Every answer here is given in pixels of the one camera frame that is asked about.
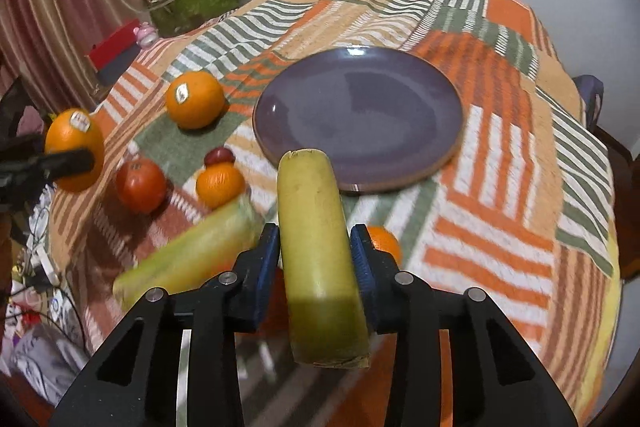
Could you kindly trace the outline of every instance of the tablecloth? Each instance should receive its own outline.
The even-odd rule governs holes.
[[[434,287],[485,288],[584,422],[620,299],[612,173],[548,33],[519,0],[254,0],[139,57],[96,114],[107,135],[103,176],[80,195],[58,192],[50,218],[52,254],[71,260],[90,347],[122,317],[114,277],[207,213],[194,177],[208,150],[234,150],[254,205],[277,220],[276,170],[255,139],[255,102],[300,58],[354,44],[429,61],[457,87],[466,124],[460,152],[431,178],[344,196],[348,226],[387,227],[404,268]],[[229,109],[215,127],[185,134],[164,113],[164,91],[203,68],[222,84]],[[113,192],[116,166],[138,154],[174,184],[153,219],[123,212]],[[392,342],[377,339],[372,368],[351,373],[296,366],[285,339],[268,342],[275,381],[257,363],[257,344],[239,343],[251,368],[241,382],[247,425],[382,424]]]

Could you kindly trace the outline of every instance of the purple plate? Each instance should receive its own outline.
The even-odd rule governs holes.
[[[426,178],[456,151],[464,115],[455,87],[413,55],[335,48],[273,79],[254,132],[276,167],[290,150],[320,149],[340,190],[379,192]]]

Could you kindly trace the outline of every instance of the pink toy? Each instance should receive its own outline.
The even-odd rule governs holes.
[[[140,46],[140,49],[143,50],[148,50],[160,38],[158,36],[158,30],[148,22],[143,22],[139,28],[133,28],[133,33],[136,36],[136,42]]]

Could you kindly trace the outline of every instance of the green box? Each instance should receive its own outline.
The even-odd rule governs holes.
[[[239,7],[238,0],[160,0],[149,14],[162,38],[175,37]]]

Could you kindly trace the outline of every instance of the small red fruit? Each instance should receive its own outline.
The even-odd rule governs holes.
[[[146,158],[125,162],[116,174],[118,199],[133,212],[150,214],[164,201],[164,172]]]
[[[210,167],[216,163],[234,163],[235,161],[236,156],[233,151],[226,147],[216,147],[204,156],[205,167]]]

